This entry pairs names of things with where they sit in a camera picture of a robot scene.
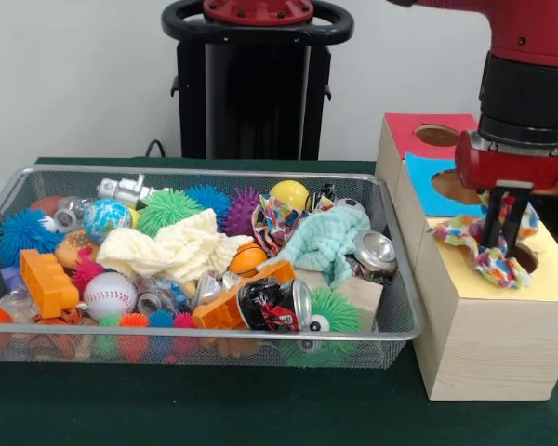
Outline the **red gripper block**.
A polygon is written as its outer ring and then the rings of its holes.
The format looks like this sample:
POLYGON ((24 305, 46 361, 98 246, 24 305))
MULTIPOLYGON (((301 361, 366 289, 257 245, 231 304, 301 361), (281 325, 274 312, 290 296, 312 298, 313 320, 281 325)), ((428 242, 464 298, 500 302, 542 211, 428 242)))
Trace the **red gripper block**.
MULTIPOLYGON (((483 247, 498 245, 502 189, 530 190, 533 194, 558 194, 558 146, 527 149, 483 138, 476 131, 463 131, 455 149, 455 168, 464 187, 490 190, 481 234, 483 247)), ((506 257, 515 248, 528 194, 509 195, 504 220, 506 257)))

